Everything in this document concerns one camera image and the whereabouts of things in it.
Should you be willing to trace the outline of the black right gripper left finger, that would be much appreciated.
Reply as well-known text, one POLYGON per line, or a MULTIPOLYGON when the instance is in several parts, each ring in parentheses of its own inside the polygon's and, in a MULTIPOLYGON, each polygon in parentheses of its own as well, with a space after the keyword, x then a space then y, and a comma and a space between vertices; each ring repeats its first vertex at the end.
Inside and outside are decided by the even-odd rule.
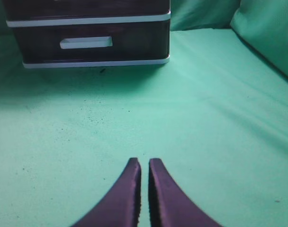
POLYGON ((141 166, 128 160, 120 177, 104 197, 74 227, 136 227, 141 210, 141 166))

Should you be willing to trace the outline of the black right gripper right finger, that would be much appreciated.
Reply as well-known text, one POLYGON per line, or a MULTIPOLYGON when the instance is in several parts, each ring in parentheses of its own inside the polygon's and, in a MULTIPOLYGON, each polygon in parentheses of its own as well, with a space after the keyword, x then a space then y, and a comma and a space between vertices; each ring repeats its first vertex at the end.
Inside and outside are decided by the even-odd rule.
POLYGON ((148 201, 152 227, 219 227, 177 185, 159 158, 149 160, 148 201))

